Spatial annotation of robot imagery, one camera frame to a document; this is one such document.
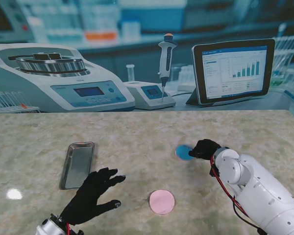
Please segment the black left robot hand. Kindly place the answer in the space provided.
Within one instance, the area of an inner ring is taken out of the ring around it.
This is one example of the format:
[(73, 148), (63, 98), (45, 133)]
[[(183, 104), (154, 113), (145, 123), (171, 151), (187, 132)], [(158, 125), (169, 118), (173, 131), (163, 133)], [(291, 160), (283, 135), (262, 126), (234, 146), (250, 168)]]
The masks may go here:
[(83, 224), (94, 217), (121, 206), (119, 200), (98, 204), (98, 199), (110, 188), (123, 182), (126, 176), (117, 176), (117, 169), (102, 168), (91, 172), (84, 180), (76, 195), (63, 209), (60, 217), (70, 225)]

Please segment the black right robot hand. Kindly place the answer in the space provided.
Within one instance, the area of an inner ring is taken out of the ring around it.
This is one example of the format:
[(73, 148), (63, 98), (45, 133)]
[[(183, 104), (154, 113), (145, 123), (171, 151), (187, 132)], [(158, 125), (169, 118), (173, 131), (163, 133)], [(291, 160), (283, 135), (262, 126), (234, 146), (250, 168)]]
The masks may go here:
[(196, 146), (189, 151), (188, 155), (197, 159), (210, 160), (213, 154), (220, 149), (221, 146), (209, 139), (199, 140)]

